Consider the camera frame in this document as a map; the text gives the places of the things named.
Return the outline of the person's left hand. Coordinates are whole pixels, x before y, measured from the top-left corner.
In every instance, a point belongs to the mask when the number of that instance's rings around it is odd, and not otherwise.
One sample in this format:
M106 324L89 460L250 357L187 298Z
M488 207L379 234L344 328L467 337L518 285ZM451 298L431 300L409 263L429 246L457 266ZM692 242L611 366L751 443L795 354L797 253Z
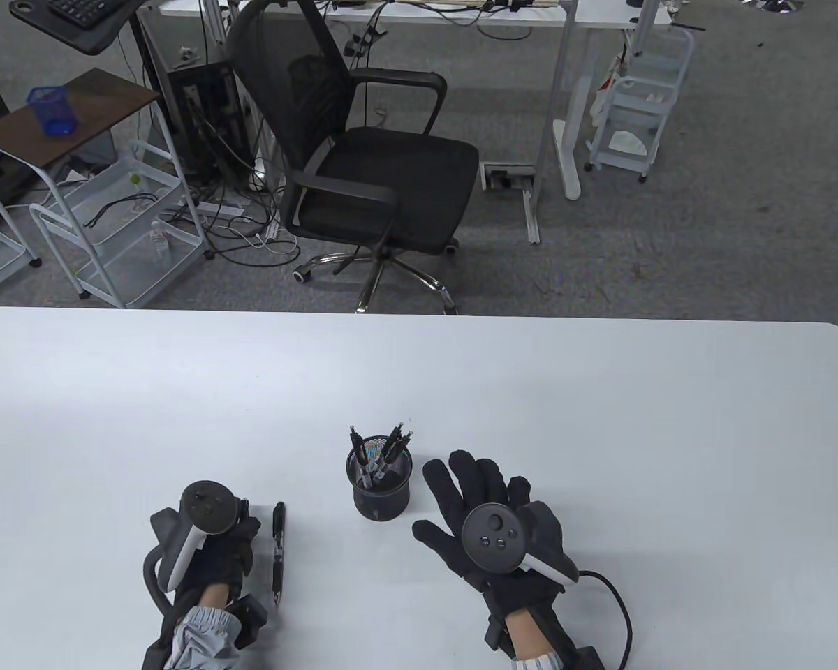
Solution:
M252 543L261 526L258 518L246 516L228 532L208 536L175 590L174 605L227 609L252 571Z

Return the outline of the person's right hand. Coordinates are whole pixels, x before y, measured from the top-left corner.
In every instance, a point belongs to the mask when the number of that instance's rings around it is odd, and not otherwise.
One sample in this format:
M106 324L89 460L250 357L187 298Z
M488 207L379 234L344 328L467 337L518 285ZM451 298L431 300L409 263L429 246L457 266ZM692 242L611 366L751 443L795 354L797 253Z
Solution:
M428 520L418 520L412 533L447 565L451 572L489 597L490 613L499 621L530 607L551 607L565 588L537 572L520 569L511 574L484 572L462 546L464 520L474 508L486 503L505 505L517 511L530 503L531 486L522 476L505 481L492 459L476 459L466 450L455 450L444 463L428 461L423 478L432 492L448 529Z

